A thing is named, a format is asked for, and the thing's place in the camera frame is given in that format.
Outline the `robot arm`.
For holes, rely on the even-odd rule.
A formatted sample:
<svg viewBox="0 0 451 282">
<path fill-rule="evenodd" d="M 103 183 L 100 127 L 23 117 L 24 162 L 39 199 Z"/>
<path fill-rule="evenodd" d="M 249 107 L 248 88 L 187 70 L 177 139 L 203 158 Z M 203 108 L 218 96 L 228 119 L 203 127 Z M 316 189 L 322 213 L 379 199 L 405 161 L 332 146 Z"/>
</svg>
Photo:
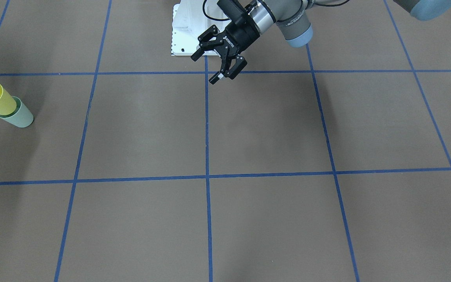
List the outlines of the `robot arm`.
<svg viewBox="0 0 451 282">
<path fill-rule="evenodd" d="M 247 66 L 242 53 L 273 25 L 279 28 L 290 46 L 299 48 L 313 36 L 306 10 L 313 6 L 338 6 L 334 0 L 328 4 L 316 0 L 253 0 L 246 6 L 237 0 L 219 0 L 217 5 L 229 23 L 222 30 L 211 25 L 199 35 L 197 49 L 190 56 L 197 61 L 211 51 L 220 57 L 221 65 L 209 79 L 211 84 L 223 78 L 236 78 Z"/>
</svg>

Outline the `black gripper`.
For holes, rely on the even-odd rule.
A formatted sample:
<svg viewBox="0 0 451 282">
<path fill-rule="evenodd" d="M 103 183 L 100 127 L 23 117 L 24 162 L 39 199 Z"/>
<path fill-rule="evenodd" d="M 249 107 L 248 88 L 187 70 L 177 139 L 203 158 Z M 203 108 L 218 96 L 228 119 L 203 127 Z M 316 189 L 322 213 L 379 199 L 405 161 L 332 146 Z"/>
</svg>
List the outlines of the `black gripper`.
<svg viewBox="0 0 451 282">
<path fill-rule="evenodd" d="M 221 59 L 221 65 L 208 82 L 214 85 L 223 78 L 233 80 L 247 66 L 247 61 L 241 53 L 259 37 L 258 26 L 252 18 L 247 18 L 239 24 L 233 21 L 229 21 L 227 25 L 216 22 L 198 36 L 197 50 L 190 58 L 196 62 L 207 51 L 215 52 Z"/>
</svg>

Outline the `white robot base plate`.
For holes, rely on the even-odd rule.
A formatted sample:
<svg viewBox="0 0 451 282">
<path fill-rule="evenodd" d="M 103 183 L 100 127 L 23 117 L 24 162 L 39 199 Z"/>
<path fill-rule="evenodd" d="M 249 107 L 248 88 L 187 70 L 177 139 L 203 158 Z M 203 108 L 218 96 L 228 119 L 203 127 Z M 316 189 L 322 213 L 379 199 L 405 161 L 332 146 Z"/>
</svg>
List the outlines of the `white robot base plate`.
<svg viewBox="0 0 451 282">
<path fill-rule="evenodd" d="M 172 56 L 191 56 L 197 50 L 198 36 L 216 22 L 211 18 L 225 19 L 227 16 L 217 5 L 217 0 L 181 0 L 173 6 Z"/>
</svg>

